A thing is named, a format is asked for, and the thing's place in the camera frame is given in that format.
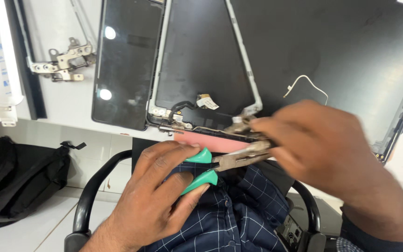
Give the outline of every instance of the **black cable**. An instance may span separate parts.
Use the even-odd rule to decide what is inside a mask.
[[[192,104],[190,101],[187,101],[187,100],[182,101],[182,102],[179,102],[179,103],[173,105],[173,106],[172,106],[172,109],[171,109],[171,113],[169,114],[169,118],[167,119],[170,124],[173,123],[173,115],[174,115],[177,111],[182,110],[182,109],[184,109],[184,108],[189,108],[189,109],[191,109],[191,110],[194,110],[194,109],[196,109],[197,107],[196,107],[194,104]]]

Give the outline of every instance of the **left hand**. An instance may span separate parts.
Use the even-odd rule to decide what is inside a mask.
[[[178,164],[199,151],[198,144],[176,141],[145,149],[113,213],[81,251],[137,251],[178,232],[209,184],[188,192],[174,204],[193,175],[179,172],[164,183],[163,180]]]

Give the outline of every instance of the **white floor tile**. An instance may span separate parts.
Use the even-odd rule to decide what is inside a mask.
[[[111,135],[111,145],[110,145],[110,158],[119,152],[127,151],[132,149],[133,137],[126,135]],[[131,165],[132,159],[126,159],[120,162],[121,164]]]
[[[36,121],[19,120],[16,127],[3,127],[0,136],[8,135],[18,144],[59,148],[62,126]]]
[[[87,144],[81,150],[71,150],[70,154],[73,153],[80,158],[92,158],[104,161],[109,159],[111,142],[111,134],[109,133],[62,127],[60,142],[68,140],[75,146],[82,142]]]
[[[85,157],[71,156],[68,173],[68,186],[84,188],[90,178],[104,165],[104,161]],[[99,187],[103,191],[105,182]]]
[[[116,168],[105,179],[105,192],[122,193],[127,182],[132,176],[132,166],[118,164]]]
[[[53,196],[27,218],[1,227],[0,251],[35,251],[54,228],[69,215],[77,201],[76,198]],[[63,250],[63,240],[56,242],[60,242],[61,250]]]
[[[116,203],[95,201],[91,210],[90,230],[94,234],[97,227],[113,212]],[[54,229],[48,238],[35,252],[63,251],[64,239],[73,232],[73,222],[76,208],[74,208],[63,221]]]

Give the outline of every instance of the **black backpack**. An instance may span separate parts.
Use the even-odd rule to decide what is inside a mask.
[[[0,138],[0,227],[26,218],[67,184],[68,142],[57,149]]]

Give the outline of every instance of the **black strap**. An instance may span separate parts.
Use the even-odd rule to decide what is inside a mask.
[[[66,146],[66,147],[71,148],[71,149],[81,150],[87,144],[83,142],[83,143],[79,144],[78,146],[74,146],[74,145],[70,145],[69,141],[64,141],[60,145]]]

